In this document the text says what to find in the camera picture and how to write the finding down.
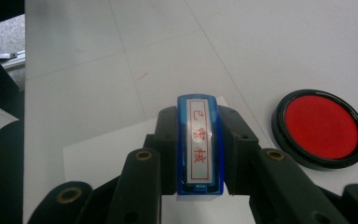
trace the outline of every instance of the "screw hole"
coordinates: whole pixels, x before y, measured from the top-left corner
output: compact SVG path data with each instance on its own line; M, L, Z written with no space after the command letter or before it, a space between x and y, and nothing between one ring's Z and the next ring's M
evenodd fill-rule
M63 189L57 195L57 202L58 203L72 203L77 200L82 194L81 188L79 187L71 187L68 189Z
M147 161L150 158L152 158L152 153L150 151L140 151L138 153L136 153L135 155L136 159L138 161Z
M313 218L315 218L315 220L318 221L321 224L330 224L331 223L330 219L327 216L325 216L323 214L320 214L318 212L316 212L313 215Z
M275 161L283 161L284 160L284 155L277 150L267 151L267 156Z
M138 213L134 213L134 212L129 212L126 214L126 216L124 216L124 221L126 223L134 223L138 221L138 219L139 219Z

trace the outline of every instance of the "white table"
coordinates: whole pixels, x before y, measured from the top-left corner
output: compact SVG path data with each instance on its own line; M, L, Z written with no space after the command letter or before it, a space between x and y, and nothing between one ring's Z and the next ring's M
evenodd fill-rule
M155 118L181 94L223 96L261 147L278 147L270 119L291 91L329 91L358 112L358 1L32 0L26 52L24 222L66 181L63 148ZM337 194L358 183L358 163L304 171ZM229 199L163 199L163 223L253 220L246 198Z

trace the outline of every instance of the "red ink pad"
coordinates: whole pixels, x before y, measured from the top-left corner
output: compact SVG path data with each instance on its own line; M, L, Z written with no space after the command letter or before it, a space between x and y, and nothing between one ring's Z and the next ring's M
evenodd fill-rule
M311 169L338 169L358 162L358 113L337 96L294 91L278 104L272 131L282 150Z

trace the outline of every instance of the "floor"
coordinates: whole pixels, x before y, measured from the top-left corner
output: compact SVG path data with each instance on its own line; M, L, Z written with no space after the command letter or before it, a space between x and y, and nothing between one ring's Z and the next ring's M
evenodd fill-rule
M21 15L0 22L0 54L25 50L25 16ZM24 89L25 67L9 70L8 73Z

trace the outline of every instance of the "black ink pad case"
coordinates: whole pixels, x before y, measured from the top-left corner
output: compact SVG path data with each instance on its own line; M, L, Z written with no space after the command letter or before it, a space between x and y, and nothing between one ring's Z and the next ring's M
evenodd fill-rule
M358 162L358 113L336 95L300 90L283 97L272 116L283 151L315 170Z

